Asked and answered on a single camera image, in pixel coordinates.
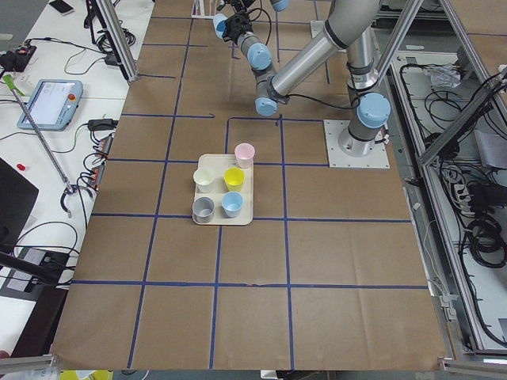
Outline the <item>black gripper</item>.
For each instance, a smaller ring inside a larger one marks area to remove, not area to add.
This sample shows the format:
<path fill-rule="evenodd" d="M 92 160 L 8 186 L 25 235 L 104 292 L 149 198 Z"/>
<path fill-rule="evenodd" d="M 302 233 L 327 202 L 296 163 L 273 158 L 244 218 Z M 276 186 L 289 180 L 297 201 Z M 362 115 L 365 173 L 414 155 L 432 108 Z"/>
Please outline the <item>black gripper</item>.
<path fill-rule="evenodd" d="M 221 0 L 221 8 L 230 5 L 235 10 L 248 10 L 253 3 L 254 0 Z"/>
<path fill-rule="evenodd" d="M 237 43 L 240 36 L 252 31 L 253 27 L 249 13 L 242 10 L 225 20 L 225 31 L 222 39 L 225 42 L 233 41 Z"/>

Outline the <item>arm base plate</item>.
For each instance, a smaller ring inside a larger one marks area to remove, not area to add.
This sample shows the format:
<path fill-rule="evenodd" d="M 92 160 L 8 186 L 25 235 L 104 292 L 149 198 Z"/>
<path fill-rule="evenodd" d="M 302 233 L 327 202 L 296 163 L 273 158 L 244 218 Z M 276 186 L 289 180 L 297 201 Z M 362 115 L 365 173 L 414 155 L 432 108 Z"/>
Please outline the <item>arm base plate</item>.
<path fill-rule="evenodd" d="M 315 39 L 320 34 L 326 34 L 326 22 L 312 20 L 310 21 L 311 38 Z"/>
<path fill-rule="evenodd" d="M 380 132 L 370 142 L 349 134 L 348 120 L 323 120 L 326 150 L 331 169 L 389 169 L 385 143 Z"/>

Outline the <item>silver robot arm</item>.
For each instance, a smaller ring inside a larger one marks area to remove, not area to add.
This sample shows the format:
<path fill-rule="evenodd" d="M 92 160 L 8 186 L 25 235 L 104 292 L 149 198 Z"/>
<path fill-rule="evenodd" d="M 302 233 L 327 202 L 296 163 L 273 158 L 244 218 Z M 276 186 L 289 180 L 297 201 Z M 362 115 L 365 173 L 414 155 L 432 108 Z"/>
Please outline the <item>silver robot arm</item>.
<path fill-rule="evenodd" d="M 352 157 L 362 158 L 374 148 L 386 124 L 391 105 L 374 91 L 379 80 L 372 47 L 371 24 L 379 12 L 379 1 L 333 1 L 321 30 L 280 69 L 273 65 L 271 51 L 254 33 L 250 1 L 232 1 L 234 13 L 213 17 L 216 35 L 233 42 L 246 57 L 256 80 L 255 108 L 261 116 L 276 113 L 280 104 L 296 97 L 295 89 L 317 69 L 341 55 L 349 77 L 347 87 L 351 112 L 349 125 L 337 143 Z"/>
<path fill-rule="evenodd" d="M 288 0 L 270 0 L 269 2 L 276 12 L 285 10 L 289 5 Z M 217 11 L 220 11 L 226 5 L 230 5 L 236 12 L 239 12 L 242 10 L 248 10 L 254 3 L 255 0 L 220 0 L 218 1 L 217 7 L 215 9 Z"/>

